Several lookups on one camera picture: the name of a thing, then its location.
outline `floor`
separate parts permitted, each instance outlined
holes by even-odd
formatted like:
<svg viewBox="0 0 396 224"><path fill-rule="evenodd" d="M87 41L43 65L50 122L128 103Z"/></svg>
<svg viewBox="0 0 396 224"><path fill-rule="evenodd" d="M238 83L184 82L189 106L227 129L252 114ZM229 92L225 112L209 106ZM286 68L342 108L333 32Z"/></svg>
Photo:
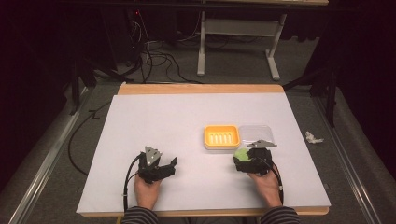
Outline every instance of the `floor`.
<svg viewBox="0 0 396 224"><path fill-rule="evenodd" d="M278 82L270 78L263 55L269 43L268 39L253 40L251 37L233 37L227 45L218 38L209 40L205 76L198 77L198 46L195 40L180 42L176 46L152 42L152 60L142 55L145 62L143 72L147 76L147 63L154 63L148 82L182 81L185 78L203 83L283 85L303 73L317 41L300 43L295 38L280 41L276 51L276 64L281 76ZM173 55L175 60L172 61L172 57L164 53ZM119 72L126 69L120 64ZM129 77L136 82L143 80L140 71ZM96 88L85 89L81 94L83 104L75 116L69 115L73 102L67 102L1 192L0 223L116 223L114 217L86 218L76 214L86 177L70 164L67 155L71 133L91 114L90 109L96 109L111 100L120 85L102 75L97 80ZM302 134L310 131L325 138L323 144L307 143L307 146L332 207L328 215L301 217L302 222L391 223L396 219L395 214L389 212L396 210L395 181L375 155L342 93L337 92L335 128L332 128L322 116L323 99L310 97L308 88L297 87L288 91L287 95ZM90 168L107 110L108 107L104 107L97 113L99 119L84 122L70 144L75 163L84 171Z"/></svg>

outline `yellow tray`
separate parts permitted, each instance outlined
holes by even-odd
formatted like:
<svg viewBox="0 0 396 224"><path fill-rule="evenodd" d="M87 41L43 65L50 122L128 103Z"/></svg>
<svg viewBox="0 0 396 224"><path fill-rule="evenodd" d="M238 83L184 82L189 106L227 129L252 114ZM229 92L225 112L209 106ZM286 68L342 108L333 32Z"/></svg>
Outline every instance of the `yellow tray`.
<svg viewBox="0 0 396 224"><path fill-rule="evenodd" d="M234 125L208 125L204 130L206 149L237 149L238 128Z"/></svg>

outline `person's left hand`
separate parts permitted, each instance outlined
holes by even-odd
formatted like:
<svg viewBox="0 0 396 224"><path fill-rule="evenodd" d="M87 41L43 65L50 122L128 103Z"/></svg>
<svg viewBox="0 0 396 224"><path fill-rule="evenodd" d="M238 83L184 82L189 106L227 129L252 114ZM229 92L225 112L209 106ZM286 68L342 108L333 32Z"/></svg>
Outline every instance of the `person's left hand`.
<svg viewBox="0 0 396 224"><path fill-rule="evenodd" d="M137 206L152 210L160 194L161 180L148 184L139 174L134 176L134 196Z"/></svg>

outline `striped sleeve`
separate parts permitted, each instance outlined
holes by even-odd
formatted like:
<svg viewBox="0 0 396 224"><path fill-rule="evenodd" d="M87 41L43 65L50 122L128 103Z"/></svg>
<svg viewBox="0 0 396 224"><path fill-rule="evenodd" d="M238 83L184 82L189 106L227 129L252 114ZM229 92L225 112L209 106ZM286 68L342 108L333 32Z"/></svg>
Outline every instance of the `striped sleeve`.
<svg viewBox="0 0 396 224"><path fill-rule="evenodd" d="M125 212L122 224L158 224L157 215L147 208L130 207Z"/></svg>
<svg viewBox="0 0 396 224"><path fill-rule="evenodd" d="M264 216L262 216L261 224L278 224L278 223L289 223L295 224L300 223L300 219L296 211L292 208L279 206L272 208Z"/></svg>

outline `white tabletop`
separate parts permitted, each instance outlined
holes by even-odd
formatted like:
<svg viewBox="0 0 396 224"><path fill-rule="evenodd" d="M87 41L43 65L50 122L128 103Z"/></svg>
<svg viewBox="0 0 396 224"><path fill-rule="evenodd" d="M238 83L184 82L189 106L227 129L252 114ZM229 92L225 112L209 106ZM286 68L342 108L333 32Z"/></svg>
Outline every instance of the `white tabletop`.
<svg viewBox="0 0 396 224"><path fill-rule="evenodd" d="M122 215L124 179L145 146L163 153L160 165L177 157L176 174L162 182L154 208L159 215L264 208L253 181L236 171L233 152L205 149L208 124L268 125L277 143L271 151L284 184L284 204L302 211L330 206L284 92L138 94L114 96L77 212ZM136 205L133 185L132 179L130 206Z"/></svg>

